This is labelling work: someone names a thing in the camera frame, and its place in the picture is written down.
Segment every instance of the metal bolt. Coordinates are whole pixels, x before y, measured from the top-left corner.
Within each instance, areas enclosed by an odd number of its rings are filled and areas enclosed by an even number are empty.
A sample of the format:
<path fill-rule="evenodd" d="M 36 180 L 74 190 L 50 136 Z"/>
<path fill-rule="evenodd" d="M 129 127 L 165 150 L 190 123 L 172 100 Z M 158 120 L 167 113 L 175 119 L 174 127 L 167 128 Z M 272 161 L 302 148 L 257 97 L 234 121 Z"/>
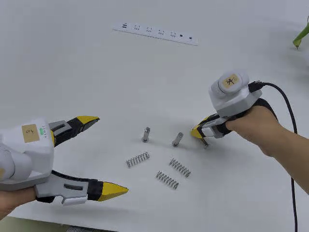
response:
<path fill-rule="evenodd" d="M 173 147 L 177 147 L 179 145 L 180 140 L 183 138 L 183 133 L 179 132 L 177 134 L 176 139 L 172 142 Z"/>
<path fill-rule="evenodd" d="M 149 133 L 150 133 L 150 128 L 146 127 L 145 130 L 144 130 L 144 136 L 141 139 L 144 143 L 148 142 Z"/>

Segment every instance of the white power strip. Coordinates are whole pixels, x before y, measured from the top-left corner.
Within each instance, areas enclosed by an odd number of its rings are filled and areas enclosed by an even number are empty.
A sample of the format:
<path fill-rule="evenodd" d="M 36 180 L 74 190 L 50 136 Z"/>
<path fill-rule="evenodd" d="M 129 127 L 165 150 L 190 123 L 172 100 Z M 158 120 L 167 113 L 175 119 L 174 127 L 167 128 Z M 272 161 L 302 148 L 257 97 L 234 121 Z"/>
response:
<path fill-rule="evenodd" d="M 139 23 L 119 23 L 115 25 L 113 29 L 197 46 L 197 39 L 190 34 L 145 26 Z"/>

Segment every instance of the metal pin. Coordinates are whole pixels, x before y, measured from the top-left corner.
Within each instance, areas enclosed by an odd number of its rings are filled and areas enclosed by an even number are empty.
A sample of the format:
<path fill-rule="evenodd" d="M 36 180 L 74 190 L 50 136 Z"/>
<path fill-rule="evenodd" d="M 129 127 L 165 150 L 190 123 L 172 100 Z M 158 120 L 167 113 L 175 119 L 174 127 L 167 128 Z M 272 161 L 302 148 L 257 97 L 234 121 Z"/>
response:
<path fill-rule="evenodd" d="M 209 146 L 209 144 L 206 142 L 205 139 L 201 139 L 201 141 L 204 144 L 204 149 L 206 149 Z"/>
<path fill-rule="evenodd" d="M 176 139 L 172 142 L 173 147 L 177 147 L 179 145 L 180 140 L 183 138 L 183 133 L 179 132 L 177 134 Z"/>
<path fill-rule="evenodd" d="M 148 142 L 148 140 L 149 140 L 149 133 L 150 133 L 150 128 L 146 127 L 145 130 L 144 130 L 144 136 L 141 139 L 144 143 Z"/>

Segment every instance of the sticker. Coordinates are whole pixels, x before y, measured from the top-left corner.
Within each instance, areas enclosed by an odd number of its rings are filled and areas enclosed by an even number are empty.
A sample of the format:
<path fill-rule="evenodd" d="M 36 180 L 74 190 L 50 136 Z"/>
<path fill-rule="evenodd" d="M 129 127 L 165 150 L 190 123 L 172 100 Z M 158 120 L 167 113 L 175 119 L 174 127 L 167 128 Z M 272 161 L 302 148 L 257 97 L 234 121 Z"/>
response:
<path fill-rule="evenodd" d="M 235 74 L 230 75 L 228 78 L 224 79 L 222 84 L 225 88 L 230 88 L 234 84 L 238 83 L 239 78 Z"/>
<path fill-rule="evenodd" d="M 38 129 L 35 124 L 24 125 L 21 127 L 21 130 L 23 131 L 25 143 L 30 143 L 30 142 L 40 140 Z"/>
<path fill-rule="evenodd" d="M 4 173 L 5 173 L 5 169 L 4 168 L 0 168 L 0 179 L 2 179 Z"/>

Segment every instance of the coil spring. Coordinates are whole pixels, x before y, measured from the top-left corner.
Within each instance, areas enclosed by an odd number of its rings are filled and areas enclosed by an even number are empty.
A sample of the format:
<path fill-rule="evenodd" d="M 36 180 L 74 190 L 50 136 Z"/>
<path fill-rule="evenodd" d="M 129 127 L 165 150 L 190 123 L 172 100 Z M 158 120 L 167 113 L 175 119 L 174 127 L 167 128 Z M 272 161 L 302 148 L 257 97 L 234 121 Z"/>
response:
<path fill-rule="evenodd" d="M 183 174 L 185 177 L 188 177 L 191 174 L 191 171 L 189 171 L 186 167 L 184 167 L 181 163 L 176 161 L 176 159 L 172 159 L 169 163 L 172 167 L 174 167 L 177 171 L 179 171 L 181 174 Z"/>
<path fill-rule="evenodd" d="M 138 164 L 140 162 L 143 162 L 143 161 L 149 159 L 149 157 L 150 157 L 149 153 L 148 152 L 144 152 L 144 153 L 142 153 L 142 154 L 140 154 L 140 155 L 138 155 L 136 157 L 128 159 L 126 161 L 126 164 L 130 168 L 130 167 L 132 167 L 135 164 Z"/>
<path fill-rule="evenodd" d="M 158 180 L 163 181 L 163 183 L 166 183 L 168 186 L 170 186 L 170 187 L 172 187 L 174 189 L 176 189 L 178 187 L 178 185 L 179 185 L 179 183 L 176 180 L 170 178 L 168 175 L 164 174 L 161 171 L 159 171 L 157 173 L 156 178 Z"/>

